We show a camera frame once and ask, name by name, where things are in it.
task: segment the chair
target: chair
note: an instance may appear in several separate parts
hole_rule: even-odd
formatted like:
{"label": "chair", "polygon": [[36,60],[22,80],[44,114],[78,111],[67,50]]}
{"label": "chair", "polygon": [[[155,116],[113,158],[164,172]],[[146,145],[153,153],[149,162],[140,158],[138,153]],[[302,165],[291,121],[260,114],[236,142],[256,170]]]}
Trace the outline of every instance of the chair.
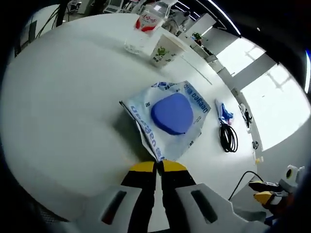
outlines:
{"label": "chair", "polygon": [[110,0],[103,13],[119,13],[122,10],[123,0]]}

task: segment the paper cup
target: paper cup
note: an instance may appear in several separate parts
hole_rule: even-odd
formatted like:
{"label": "paper cup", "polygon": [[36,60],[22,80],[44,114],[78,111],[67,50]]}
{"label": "paper cup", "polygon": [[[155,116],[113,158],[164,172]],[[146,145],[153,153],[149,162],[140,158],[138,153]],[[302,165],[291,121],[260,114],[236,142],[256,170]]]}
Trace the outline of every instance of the paper cup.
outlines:
{"label": "paper cup", "polygon": [[185,46],[172,36],[162,35],[150,56],[150,63],[164,67],[186,51]]}

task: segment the ceiling light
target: ceiling light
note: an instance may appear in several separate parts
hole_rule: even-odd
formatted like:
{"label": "ceiling light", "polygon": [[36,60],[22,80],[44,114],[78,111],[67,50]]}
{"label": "ceiling light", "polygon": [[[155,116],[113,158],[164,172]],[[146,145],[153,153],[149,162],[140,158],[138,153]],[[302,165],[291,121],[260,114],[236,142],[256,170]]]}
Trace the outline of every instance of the ceiling light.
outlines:
{"label": "ceiling light", "polygon": [[311,76],[311,64],[310,64],[310,57],[307,51],[306,51],[306,58],[307,58],[307,70],[306,70],[305,92],[308,93],[309,85],[310,85],[310,76]]}
{"label": "ceiling light", "polygon": [[241,35],[240,31],[238,30],[238,28],[233,24],[233,22],[231,21],[231,19],[229,19],[229,17],[225,14],[225,12],[223,12],[222,9],[219,8],[219,6],[217,6],[212,0],[208,0],[208,2],[210,2],[214,7],[217,8],[217,10],[220,11],[220,13],[223,14],[223,16],[229,21],[229,23],[231,23],[232,27],[236,30],[236,32]]}
{"label": "ceiling light", "polygon": [[178,1],[178,3],[182,4],[184,7],[186,7],[187,9],[190,9],[188,6],[186,6],[185,4],[183,4],[182,2]]}
{"label": "ceiling light", "polygon": [[184,11],[183,9],[181,9],[180,7],[178,7],[178,6],[176,6],[176,5],[175,5],[175,7],[178,8],[179,10],[185,12],[185,11]]}
{"label": "ceiling light", "polygon": [[200,17],[200,15],[199,15],[199,14],[197,14],[196,12],[194,12],[194,14],[195,14],[195,15],[197,15],[198,17]]}
{"label": "ceiling light", "polygon": [[213,27],[213,26],[211,26],[211,27],[210,27],[210,28],[208,28],[205,32],[203,32],[201,36],[204,36],[204,34],[206,34],[209,30],[211,30],[211,29],[212,29],[212,27]]}
{"label": "ceiling light", "polygon": [[196,21],[196,19],[194,17],[190,16],[190,18],[192,18],[194,21]]}

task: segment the ceiling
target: ceiling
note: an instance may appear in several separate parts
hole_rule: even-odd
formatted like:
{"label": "ceiling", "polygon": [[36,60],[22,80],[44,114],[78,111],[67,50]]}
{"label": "ceiling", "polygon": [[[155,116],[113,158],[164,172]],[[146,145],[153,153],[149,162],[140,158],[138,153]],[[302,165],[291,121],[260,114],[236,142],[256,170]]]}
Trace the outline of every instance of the ceiling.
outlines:
{"label": "ceiling", "polygon": [[[217,23],[214,27],[240,36],[237,30],[208,0],[180,0],[199,15],[209,13]],[[311,51],[311,1],[305,0],[213,0],[238,28],[241,36],[267,51],[282,63],[304,86],[306,50]],[[187,10],[180,3],[176,5]]]}

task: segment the bottle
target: bottle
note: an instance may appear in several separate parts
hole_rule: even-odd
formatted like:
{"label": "bottle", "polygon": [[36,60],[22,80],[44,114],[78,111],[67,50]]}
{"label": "bottle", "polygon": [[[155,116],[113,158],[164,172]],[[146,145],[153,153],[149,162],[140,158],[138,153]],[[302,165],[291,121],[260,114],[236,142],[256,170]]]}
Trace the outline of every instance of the bottle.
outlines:
{"label": "bottle", "polygon": [[134,30],[125,41],[125,49],[131,53],[140,53],[154,31],[166,21],[171,6],[177,1],[160,0],[146,5],[134,25]]}

